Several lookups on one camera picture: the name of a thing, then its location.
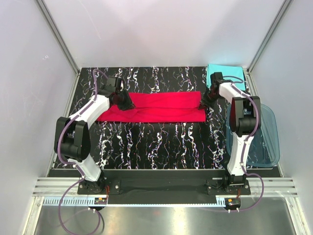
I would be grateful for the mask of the red t shirt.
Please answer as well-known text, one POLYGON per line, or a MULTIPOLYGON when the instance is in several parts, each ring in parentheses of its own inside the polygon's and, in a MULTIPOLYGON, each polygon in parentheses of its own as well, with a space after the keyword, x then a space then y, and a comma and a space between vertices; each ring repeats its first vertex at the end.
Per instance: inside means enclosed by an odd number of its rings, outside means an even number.
POLYGON ((122 111, 116 105, 98 117, 98 121, 129 123, 204 122, 206 113, 199 109, 200 92, 130 93, 135 108, 122 111))

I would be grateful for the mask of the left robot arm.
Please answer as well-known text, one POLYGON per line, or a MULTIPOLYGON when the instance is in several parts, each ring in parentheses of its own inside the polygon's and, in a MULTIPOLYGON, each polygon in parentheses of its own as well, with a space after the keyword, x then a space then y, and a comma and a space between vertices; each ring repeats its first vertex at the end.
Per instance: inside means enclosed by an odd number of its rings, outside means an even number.
POLYGON ((103 171, 90 155, 89 128, 112 106, 121 111, 135 108, 122 78, 108 77, 101 89, 95 86, 95 94, 76 113, 60 117, 56 122, 54 151, 59 160, 78 169, 81 183, 93 193, 107 189, 103 171))

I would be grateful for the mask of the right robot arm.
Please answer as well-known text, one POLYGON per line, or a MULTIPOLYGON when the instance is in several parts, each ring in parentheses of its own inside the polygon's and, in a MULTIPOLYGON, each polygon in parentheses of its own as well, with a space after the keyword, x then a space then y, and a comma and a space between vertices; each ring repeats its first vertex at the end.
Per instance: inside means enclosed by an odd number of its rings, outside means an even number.
POLYGON ((261 126, 261 102, 258 96, 250 96, 235 84, 243 83, 243 79, 215 72, 210 75, 211 86, 205 90, 198 109, 212 107, 219 98, 230 103, 229 127, 233 133, 233 144, 226 173, 215 190, 227 194, 237 194, 242 189, 248 189, 246 177, 246 162, 251 142, 256 131, 261 126))

